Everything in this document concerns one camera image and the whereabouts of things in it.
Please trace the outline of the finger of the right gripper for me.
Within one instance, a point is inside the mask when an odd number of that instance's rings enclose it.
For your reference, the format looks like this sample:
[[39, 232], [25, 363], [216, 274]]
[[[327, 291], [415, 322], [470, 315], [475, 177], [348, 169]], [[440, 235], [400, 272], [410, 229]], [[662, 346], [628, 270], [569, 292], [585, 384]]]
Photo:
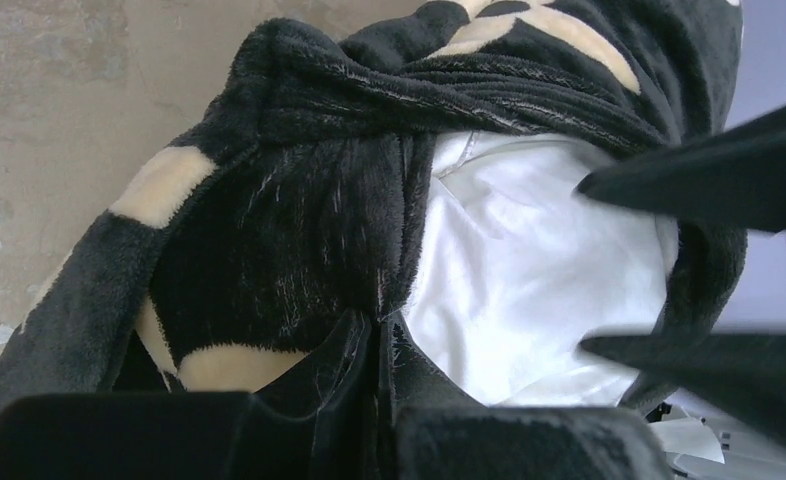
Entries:
[[674, 383], [786, 448], [786, 334], [600, 335], [580, 346]]
[[580, 194], [682, 220], [786, 230], [786, 106], [582, 180]]

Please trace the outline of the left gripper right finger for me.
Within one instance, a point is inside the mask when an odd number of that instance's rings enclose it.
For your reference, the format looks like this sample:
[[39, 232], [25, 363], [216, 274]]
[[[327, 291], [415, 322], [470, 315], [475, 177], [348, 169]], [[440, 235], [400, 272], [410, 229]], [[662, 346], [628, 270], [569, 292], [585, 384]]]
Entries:
[[670, 479], [646, 420], [620, 408], [486, 407], [379, 326], [382, 479]]

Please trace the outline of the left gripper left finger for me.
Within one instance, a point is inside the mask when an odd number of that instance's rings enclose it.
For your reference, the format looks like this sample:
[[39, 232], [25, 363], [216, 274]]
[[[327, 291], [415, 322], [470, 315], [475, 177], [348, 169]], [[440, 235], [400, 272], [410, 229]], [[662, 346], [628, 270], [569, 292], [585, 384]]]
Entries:
[[0, 414], [0, 479], [351, 479], [373, 323], [257, 393], [55, 394]]

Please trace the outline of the black pillowcase with beige flowers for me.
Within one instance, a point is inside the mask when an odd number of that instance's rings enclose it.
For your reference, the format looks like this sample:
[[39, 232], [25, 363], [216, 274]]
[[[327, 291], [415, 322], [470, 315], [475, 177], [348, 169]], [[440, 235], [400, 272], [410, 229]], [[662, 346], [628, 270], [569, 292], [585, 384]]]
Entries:
[[[399, 314], [414, 341], [403, 311], [442, 135], [567, 136], [607, 168], [717, 133], [742, 34], [737, 1], [429, 1], [340, 41], [261, 24], [202, 120], [40, 289], [0, 356], [0, 413], [42, 394], [259, 392], [349, 312]], [[675, 222], [650, 331], [702, 336], [747, 235]]]

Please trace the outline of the white pillow insert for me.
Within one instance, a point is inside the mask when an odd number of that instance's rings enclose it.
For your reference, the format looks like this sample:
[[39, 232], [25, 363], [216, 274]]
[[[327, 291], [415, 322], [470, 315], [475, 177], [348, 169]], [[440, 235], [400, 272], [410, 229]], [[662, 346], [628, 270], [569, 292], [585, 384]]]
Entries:
[[418, 273], [415, 343], [492, 406], [614, 406], [635, 370], [577, 351], [594, 330], [650, 331], [678, 256], [668, 217], [576, 193], [604, 151], [567, 136], [442, 135]]

